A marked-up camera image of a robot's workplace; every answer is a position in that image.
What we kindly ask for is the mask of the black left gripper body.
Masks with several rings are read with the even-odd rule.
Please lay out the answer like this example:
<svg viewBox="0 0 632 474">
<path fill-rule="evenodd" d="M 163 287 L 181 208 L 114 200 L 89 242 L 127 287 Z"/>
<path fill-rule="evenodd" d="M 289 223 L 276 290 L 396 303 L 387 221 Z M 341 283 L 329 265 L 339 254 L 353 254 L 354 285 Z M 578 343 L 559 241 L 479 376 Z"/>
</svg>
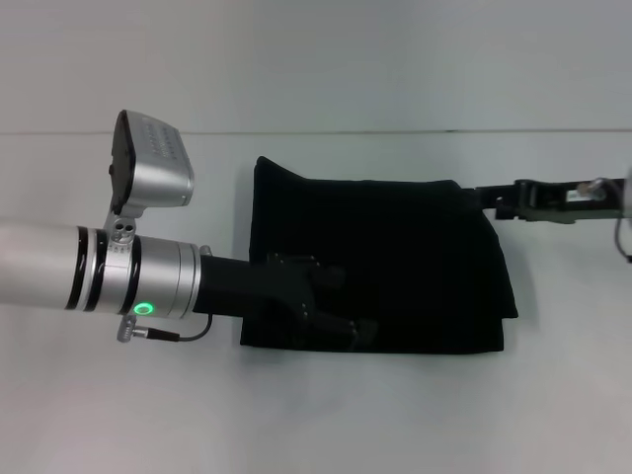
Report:
<svg viewBox="0 0 632 474">
<path fill-rule="evenodd" d="M 311 279 L 319 264 L 312 256 L 272 253 L 262 263 L 200 257 L 200 280 L 193 311 L 254 319 L 271 311 L 299 327 L 317 325 Z"/>
</svg>

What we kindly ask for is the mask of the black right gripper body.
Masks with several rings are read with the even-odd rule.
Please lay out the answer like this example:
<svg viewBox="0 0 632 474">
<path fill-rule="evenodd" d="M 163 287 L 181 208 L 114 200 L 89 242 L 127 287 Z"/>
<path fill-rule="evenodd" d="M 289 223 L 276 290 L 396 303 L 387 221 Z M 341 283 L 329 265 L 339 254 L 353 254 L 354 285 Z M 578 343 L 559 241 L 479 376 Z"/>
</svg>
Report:
<svg viewBox="0 0 632 474">
<path fill-rule="evenodd" d="M 520 220 L 573 224 L 623 216 L 624 179 L 548 183 L 518 180 Z"/>
</svg>

